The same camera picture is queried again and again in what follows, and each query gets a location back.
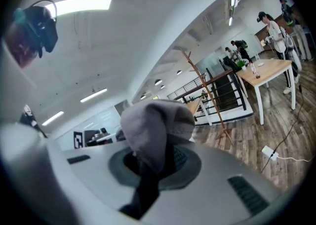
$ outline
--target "black strap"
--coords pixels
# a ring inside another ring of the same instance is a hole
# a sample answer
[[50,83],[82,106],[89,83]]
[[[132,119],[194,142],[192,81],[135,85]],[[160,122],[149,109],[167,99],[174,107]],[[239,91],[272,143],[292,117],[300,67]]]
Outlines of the black strap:
[[130,204],[123,206],[120,211],[135,219],[140,219],[159,197],[159,177],[144,162],[140,164],[140,183],[134,192]]
[[120,211],[135,219],[140,219],[159,197],[158,184],[160,179],[175,172],[173,145],[166,143],[165,163],[163,171],[157,175],[146,163],[139,162],[140,183],[136,188],[130,204],[120,208]]

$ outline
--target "white cable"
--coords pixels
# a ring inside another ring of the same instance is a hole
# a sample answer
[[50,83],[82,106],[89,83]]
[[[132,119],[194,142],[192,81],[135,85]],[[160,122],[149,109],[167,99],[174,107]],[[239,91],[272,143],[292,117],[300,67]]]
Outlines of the white cable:
[[280,159],[293,159],[293,160],[295,160],[295,161],[305,161],[305,162],[310,162],[313,158],[314,158],[314,156],[312,156],[312,158],[310,159],[310,160],[305,160],[305,159],[295,159],[295,158],[292,158],[292,157],[279,157],[278,156],[278,158],[280,158]]

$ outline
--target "vr headset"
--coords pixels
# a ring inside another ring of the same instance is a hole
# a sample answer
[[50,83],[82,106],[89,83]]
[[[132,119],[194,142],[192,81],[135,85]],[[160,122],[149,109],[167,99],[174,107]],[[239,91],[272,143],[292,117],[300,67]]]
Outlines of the vr headset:
[[[36,4],[48,1],[53,3],[56,10],[56,17],[53,19],[49,10],[46,7],[35,6]],[[57,23],[57,8],[51,0],[40,0],[26,9],[18,8],[13,14],[14,21],[22,25],[27,31],[30,40],[34,43],[39,57],[42,57],[42,48],[46,52],[52,52],[54,49],[58,35],[56,31]]]

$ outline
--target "wooden floor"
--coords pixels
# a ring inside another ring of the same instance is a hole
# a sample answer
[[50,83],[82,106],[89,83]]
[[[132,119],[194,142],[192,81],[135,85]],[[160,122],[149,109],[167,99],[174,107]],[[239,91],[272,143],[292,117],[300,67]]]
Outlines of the wooden floor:
[[[261,58],[277,58],[272,52],[263,53]],[[316,57],[311,62],[302,62],[300,83],[303,89],[304,104],[298,122],[294,125],[287,140],[277,152],[280,157],[309,160],[316,150]],[[260,87],[264,109],[264,125],[260,125],[257,98],[254,88],[246,85],[248,100],[254,115],[226,123],[231,129],[232,146],[225,135],[221,136],[222,126],[197,126],[193,138],[197,143],[225,150],[257,171],[261,171],[268,159],[261,153],[267,145],[275,148],[297,117],[302,104],[302,96],[296,85],[296,109],[291,109],[291,94],[284,95],[285,76],[282,74],[269,82],[270,88]],[[310,163],[292,159],[269,161],[263,174],[282,191],[298,184],[304,177]]]

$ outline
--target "white table leg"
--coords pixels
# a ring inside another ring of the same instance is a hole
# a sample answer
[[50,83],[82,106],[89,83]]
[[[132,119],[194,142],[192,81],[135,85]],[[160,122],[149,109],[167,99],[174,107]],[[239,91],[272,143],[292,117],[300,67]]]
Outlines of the white table leg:
[[257,101],[258,101],[260,124],[263,125],[263,108],[262,108],[261,95],[260,95],[260,91],[259,91],[259,87],[258,86],[255,86],[255,92],[256,92]]
[[239,78],[239,80],[240,80],[241,87],[242,87],[242,89],[243,89],[243,93],[245,94],[246,98],[248,98],[248,94],[247,94],[245,85],[244,85],[244,83],[243,83],[243,81],[242,81],[242,78],[241,78],[241,77],[238,77],[238,78]]
[[293,75],[293,70],[292,66],[290,65],[289,67],[289,72],[290,72],[290,80],[291,80],[291,90],[292,90],[292,109],[295,109],[295,83],[294,83],[294,75]]
[[202,101],[200,101],[200,102],[199,102],[199,105],[201,106],[201,108],[202,108],[202,110],[203,110],[203,112],[204,112],[204,114],[205,114],[205,117],[206,117],[206,119],[207,119],[208,124],[209,124],[210,126],[212,126],[213,123],[212,123],[212,121],[211,121],[211,119],[210,119],[210,117],[209,117],[209,115],[208,115],[208,112],[207,112],[207,110],[206,110],[206,108],[205,108],[205,106],[204,106],[204,103],[203,103]]

